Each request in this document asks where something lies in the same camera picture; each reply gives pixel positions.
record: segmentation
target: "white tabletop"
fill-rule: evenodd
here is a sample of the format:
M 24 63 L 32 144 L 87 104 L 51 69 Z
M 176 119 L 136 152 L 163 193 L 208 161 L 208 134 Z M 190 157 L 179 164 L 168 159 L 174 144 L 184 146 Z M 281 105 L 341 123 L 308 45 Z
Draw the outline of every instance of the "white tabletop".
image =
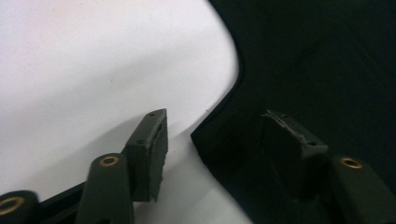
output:
M 237 68 L 206 1 L 1 1 L 0 194 L 43 201 L 83 182 L 92 160 L 167 108 L 159 201 L 136 203 L 136 224 L 250 223 L 190 139 Z

